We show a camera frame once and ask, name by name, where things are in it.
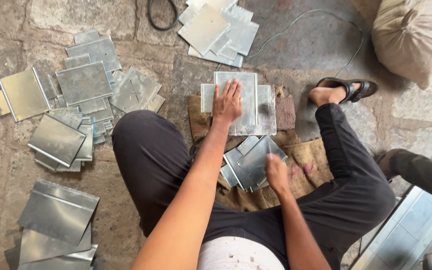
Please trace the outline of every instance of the foot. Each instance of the foot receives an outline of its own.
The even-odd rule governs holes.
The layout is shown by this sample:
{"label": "foot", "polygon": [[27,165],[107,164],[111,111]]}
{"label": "foot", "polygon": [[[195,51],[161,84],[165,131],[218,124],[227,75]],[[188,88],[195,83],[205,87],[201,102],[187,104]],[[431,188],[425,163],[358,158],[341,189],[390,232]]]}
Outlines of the foot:
{"label": "foot", "polygon": [[384,154],[374,157],[374,160],[376,161],[376,163],[378,163],[379,168],[381,169],[382,173],[386,176],[386,179],[388,181],[398,176],[397,172],[391,170],[391,166],[389,165],[389,160],[391,159],[391,157],[394,156],[394,154],[402,150],[403,149],[398,149],[398,148],[391,149]]}
{"label": "foot", "polygon": [[[361,87],[361,83],[352,83],[355,91]],[[346,97],[344,86],[339,87],[316,87],[309,92],[309,99],[318,106],[318,108],[327,103],[339,104]]]}

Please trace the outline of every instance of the black pants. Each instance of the black pants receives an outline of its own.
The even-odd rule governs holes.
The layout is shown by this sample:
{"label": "black pants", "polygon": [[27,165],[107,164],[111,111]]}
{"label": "black pants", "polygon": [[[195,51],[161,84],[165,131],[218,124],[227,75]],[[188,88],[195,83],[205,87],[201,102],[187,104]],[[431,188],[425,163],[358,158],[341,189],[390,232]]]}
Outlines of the black pants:
{"label": "black pants", "polygon": [[432,194],[432,161],[429,158],[402,150],[389,159],[389,166],[393,173]]}
{"label": "black pants", "polygon": [[[297,203],[322,253],[336,270],[347,249],[387,218],[395,196],[337,104],[321,106],[316,119],[334,180]],[[148,236],[191,168],[183,135],[153,112],[134,111],[114,128],[113,150],[141,217],[140,227]],[[238,212],[215,202],[203,243],[221,236],[261,243],[289,269],[280,206]]]}

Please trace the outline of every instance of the burlap cloth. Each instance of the burlap cloth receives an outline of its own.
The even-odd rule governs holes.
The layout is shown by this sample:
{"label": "burlap cloth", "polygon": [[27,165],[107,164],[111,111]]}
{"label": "burlap cloth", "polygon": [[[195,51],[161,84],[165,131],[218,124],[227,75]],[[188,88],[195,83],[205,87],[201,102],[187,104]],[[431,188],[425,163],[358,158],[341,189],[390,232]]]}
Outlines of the burlap cloth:
{"label": "burlap cloth", "polygon": [[[189,98],[189,122],[193,140],[206,136],[210,127],[210,114],[201,113],[201,96]],[[230,137],[225,150],[231,150],[245,139],[245,136]],[[300,143],[294,130],[279,131],[271,137],[288,156],[286,159],[289,186],[295,198],[311,193],[317,187],[333,179],[329,170],[325,148],[321,138]],[[256,211],[279,205],[271,187],[256,192],[245,192],[239,187],[230,188],[219,175],[216,201],[238,211]]]}

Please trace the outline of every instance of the cloth bag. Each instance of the cloth bag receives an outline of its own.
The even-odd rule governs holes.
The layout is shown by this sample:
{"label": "cloth bag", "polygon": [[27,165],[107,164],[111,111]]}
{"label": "cloth bag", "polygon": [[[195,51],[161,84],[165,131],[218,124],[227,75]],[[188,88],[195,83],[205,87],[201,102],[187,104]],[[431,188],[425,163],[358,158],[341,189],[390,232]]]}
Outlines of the cloth bag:
{"label": "cloth bag", "polygon": [[432,0],[382,0],[371,34],[389,71],[420,89],[432,85]]}

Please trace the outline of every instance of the black cable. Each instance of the black cable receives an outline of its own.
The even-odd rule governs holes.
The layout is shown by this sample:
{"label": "black cable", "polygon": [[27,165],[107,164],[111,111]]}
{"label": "black cable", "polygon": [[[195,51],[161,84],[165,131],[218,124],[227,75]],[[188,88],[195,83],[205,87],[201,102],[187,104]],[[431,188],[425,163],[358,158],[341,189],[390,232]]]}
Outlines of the black cable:
{"label": "black cable", "polygon": [[149,8],[148,8],[148,11],[149,11],[149,21],[151,22],[151,24],[153,25],[153,27],[156,28],[159,31],[168,31],[168,30],[174,28],[178,24],[178,18],[180,16],[180,14],[178,13],[178,7],[176,6],[176,4],[174,3],[173,0],[167,0],[167,1],[171,4],[171,7],[173,8],[173,11],[174,11],[174,15],[176,15],[176,17],[175,17],[174,21],[171,23],[170,26],[168,26],[168,27],[160,27],[160,26],[156,25],[156,23],[153,20],[153,14],[151,12],[151,9],[152,9],[152,6],[153,6],[153,0],[149,0]]}

